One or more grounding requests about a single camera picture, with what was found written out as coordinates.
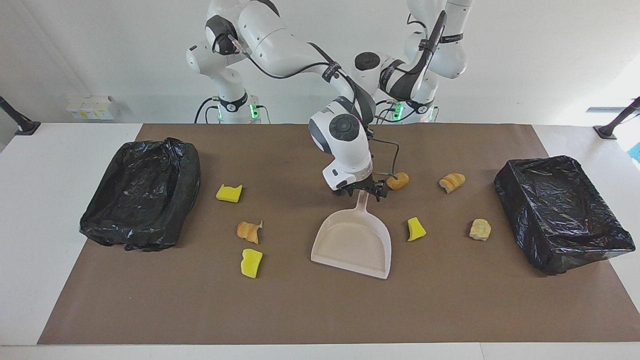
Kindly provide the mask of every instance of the brown table covering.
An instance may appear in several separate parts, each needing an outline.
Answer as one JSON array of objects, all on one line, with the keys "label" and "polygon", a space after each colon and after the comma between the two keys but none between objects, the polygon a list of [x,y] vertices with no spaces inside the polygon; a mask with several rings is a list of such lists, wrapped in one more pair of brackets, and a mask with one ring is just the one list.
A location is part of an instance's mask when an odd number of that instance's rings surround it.
[{"label": "brown table covering", "polygon": [[[355,197],[324,183],[332,157],[306,126],[149,124],[138,140],[171,136],[200,153],[180,243],[142,253],[87,241],[38,343],[640,341],[640,315],[608,261],[547,277],[516,245],[492,182],[507,160],[547,155],[531,126],[374,128],[401,143],[396,169],[411,177],[369,201],[391,234],[386,281],[309,260],[323,220]],[[390,172],[394,147],[371,151],[376,171]],[[438,180],[450,172],[467,183],[446,195]],[[222,183],[244,185],[239,204],[215,199]],[[411,217],[428,234],[408,243]],[[475,218],[491,223],[487,242],[468,237]],[[238,223],[261,220],[260,245],[236,237]],[[264,253],[258,279],[240,273],[245,248]]]}]

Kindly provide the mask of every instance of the dustpan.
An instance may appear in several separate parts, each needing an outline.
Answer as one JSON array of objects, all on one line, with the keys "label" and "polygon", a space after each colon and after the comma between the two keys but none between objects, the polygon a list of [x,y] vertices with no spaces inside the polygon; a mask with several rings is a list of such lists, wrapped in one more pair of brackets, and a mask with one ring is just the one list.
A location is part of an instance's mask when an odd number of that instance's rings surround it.
[{"label": "dustpan", "polygon": [[355,209],[326,218],[311,249],[311,261],[380,279],[389,276],[391,236],[385,224],[367,212],[368,198],[360,190]]}]

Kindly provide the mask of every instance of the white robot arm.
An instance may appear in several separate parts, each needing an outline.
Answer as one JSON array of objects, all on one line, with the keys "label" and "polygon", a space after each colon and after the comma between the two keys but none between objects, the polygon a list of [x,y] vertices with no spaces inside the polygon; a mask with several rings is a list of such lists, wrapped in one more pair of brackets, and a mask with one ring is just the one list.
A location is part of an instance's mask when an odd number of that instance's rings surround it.
[{"label": "white robot arm", "polygon": [[[467,68],[467,56],[462,48],[463,29],[471,10],[473,0],[408,0],[410,17],[416,19],[413,22],[407,20],[407,24],[416,23],[423,25],[423,31],[411,34],[404,47],[404,53],[408,59],[413,59],[411,65],[390,57],[383,53],[362,53],[356,57],[355,68],[359,76],[356,78],[369,78],[369,82],[379,79],[379,88],[397,101],[404,101],[413,109],[415,119],[420,119],[429,111],[435,92],[438,89],[438,76],[454,79],[460,76]],[[442,31],[442,37],[435,42],[436,47],[430,49],[433,56],[427,62],[428,69],[422,74],[414,74],[415,64],[424,52],[423,44],[427,37],[427,29],[433,24],[433,31],[429,39],[435,35],[434,31],[441,31],[442,12],[446,14],[446,27]],[[377,56],[380,61],[380,69],[366,69],[362,65],[363,57]]]},{"label": "white robot arm", "polygon": [[384,182],[372,179],[368,144],[372,133],[367,128],[375,112],[371,94],[318,46],[296,39],[271,1],[240,4],[237,0],[213,0],[208,16],[207,39],[216,53],[241,53],[263,73],[277,79],[313,72],[340,93],[309,120],[313,141],[335,158],[323,170],[324,179],[332,190],[351,193],[362,189],[377,199],[385,197],[388,189]]},{"label": "white robot arm", "polygon": [[[422,35],[415,46],[411,64],[384,54],[364,53],[358,56],[356,79],[346,75],[340,65],[322,49],[296,39],[280,20],[276,6],[270,0],[212,0],[207,12],[206,36],[215,60],[207,60],[208,67],[198,65],[194,70],[209,74],[216,82],[235,87],[237,97],[240,82],[226,66],[239,61],[243,55],[266,75],[284,79],[302,72],[314,72],[338,91],[340,96],[311,116],[309,131],[316,145],[335,159],[323,170],[324,179],[332,190],[361,189],[376,199],[386,197],[384,181],[374,181],[372,156],[368,140],[373,132],[368,125],[374,120],[376,105],[373,93],[379,87],[400,101],[412,101],[419,96],[422,80],[436,46],[440,42],[446,15],[435,21],[431,36]],[[193,52],[200,64],[197,52]]]},{"label": "white robot arm", "polygon": [[257,110],[252,106],[257,101],[244,89],[242,76],[227,68],[241,60],[244,60],[242,55],[213,53],[205,40],[187,50],[187,63],[191,70],[216,83],[220,120],[227,124],[249,124],[258,118]]}]

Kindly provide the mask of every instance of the green indicator light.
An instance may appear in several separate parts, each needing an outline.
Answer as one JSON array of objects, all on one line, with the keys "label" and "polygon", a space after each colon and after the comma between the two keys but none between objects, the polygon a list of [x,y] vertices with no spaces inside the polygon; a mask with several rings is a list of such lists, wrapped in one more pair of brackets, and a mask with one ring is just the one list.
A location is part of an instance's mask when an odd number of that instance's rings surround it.
[{"label": "green indicator light", "polygon": [[258,114],[258,111],[255,109],[255,106],[254,105],[249,105],[249,106],[251,107],[251,116],[254,119],[257,119],[259,114]]},{"label": "green indicator light", "polygon": [[402,118],[402,111],[404,110],[404,105],[400,102],[396,103],[396,110],[394,112],[394,120],[400,120]]}]

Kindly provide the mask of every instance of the bread piece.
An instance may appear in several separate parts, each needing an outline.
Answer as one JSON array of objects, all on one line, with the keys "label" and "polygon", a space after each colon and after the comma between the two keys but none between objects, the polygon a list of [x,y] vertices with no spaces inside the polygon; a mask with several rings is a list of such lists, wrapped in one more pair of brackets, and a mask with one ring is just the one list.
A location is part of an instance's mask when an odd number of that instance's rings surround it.
[{"label": "bread piece", "polygon": [[461,187],[465,181],[467,181],[467,178],[463,174],[454,172],[453,174],[443,177],[438,184],[447,190],[447,193],[451,193]]},{"label": "bread piece", "polygon": [[469,236],[475,240],[486,241],[491,234],[491,225],[485,219],[477,218],[474,220],[474,224],[471,225],[471,231]]},{"label": "bread piece", "polygon": [[398,180],[393,177],[387,179],[387,186],[389,186],[391,190],[400,190],[409,183],[409,175],[405,172],[399,172],[396,176]]},{"label": "bread piece", "polygon": [[258,245],[258,229],[262,229],[262,222],[260,222],[260,225],[254,225],[243,221],[238,224],[236,235],[238,235],[240,239],[245,239],[248,242]]}]

